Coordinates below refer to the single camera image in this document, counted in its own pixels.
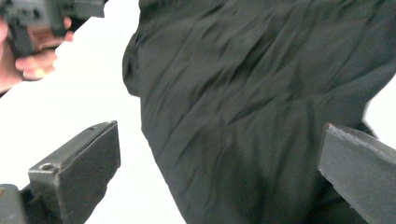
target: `black fabric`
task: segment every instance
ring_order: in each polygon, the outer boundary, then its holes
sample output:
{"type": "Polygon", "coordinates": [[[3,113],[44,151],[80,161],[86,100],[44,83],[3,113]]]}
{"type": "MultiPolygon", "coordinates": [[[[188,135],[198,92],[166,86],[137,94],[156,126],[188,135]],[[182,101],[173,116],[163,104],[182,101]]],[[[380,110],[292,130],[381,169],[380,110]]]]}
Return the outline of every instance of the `black fabric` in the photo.
{"type": "Polygon", "coordinates": [[[396,1],[139,4],[123,78],[188,223],[363,223],[318,148],[394,76],[396,1]]]}

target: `wrinkled black fabric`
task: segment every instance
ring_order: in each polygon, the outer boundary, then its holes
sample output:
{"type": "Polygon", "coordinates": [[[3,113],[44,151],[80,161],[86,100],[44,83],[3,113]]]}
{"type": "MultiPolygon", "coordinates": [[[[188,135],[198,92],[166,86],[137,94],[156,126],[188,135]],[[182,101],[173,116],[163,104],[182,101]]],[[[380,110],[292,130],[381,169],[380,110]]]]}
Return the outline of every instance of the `wrinkled black fabric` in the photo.
{"type": "Polygon", "coordinates": [[[139,4],[123,78],[188,223],[363,223],[319,143],[396,73],[396,1],[139,4]]]}

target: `human hand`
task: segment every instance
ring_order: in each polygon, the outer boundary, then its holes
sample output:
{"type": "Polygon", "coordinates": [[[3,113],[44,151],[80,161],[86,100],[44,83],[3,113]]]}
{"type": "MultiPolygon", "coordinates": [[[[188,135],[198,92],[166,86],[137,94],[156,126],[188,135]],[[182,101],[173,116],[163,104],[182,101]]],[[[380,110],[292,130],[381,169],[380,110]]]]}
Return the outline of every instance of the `human hand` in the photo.
{"type": "MultiPolygon", "coordinates": [[[[69,18],[64,19],[64,26],[71,26],[69,18]]],[[[22,76],[29,80],[39,80],[54,71],[53,63],[57,60],[54,49],[64,41],[73,41],[73,33],[67,32],[65,38],[53,36],[48,27],[29,27],[28,33],[35,46],[35,55],[15,59],[7,41],[8,26],[0,18],[0,93],[8,91],[22,82],[22,76]]]]}

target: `white background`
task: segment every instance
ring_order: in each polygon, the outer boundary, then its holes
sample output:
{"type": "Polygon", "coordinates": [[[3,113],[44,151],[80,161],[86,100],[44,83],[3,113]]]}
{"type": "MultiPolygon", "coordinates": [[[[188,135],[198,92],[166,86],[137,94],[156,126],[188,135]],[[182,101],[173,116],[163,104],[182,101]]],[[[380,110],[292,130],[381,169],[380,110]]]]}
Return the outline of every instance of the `white background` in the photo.
{"type": "MultiPolygon", "coordinates": [[[[184,223],[140,131],[139,99],[121,78],[121,60],[134,33],[137,1],[110,0],[106,18],[91,18],[73,43],[57,49],[56,72],[22,83],[0,99],[0,184],[19,189],[27,171],[84,129],[117,120],[121,168],[87,223],[184,223]]],[[[396,79],[373,100],[366,119],[396,147],[396,79]]]]}

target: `black garment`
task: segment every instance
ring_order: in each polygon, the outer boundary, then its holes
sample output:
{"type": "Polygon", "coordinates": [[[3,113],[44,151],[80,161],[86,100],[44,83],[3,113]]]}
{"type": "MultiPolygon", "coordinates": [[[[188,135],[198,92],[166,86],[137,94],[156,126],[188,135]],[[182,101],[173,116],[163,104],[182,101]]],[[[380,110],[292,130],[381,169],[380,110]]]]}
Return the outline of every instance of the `black garment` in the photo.
{"type": "Polygon", "coordinates": [[[363,223],[317,169],[396,72],[396,1],[140,0],[123,61],[188,223],[363,223]]]}

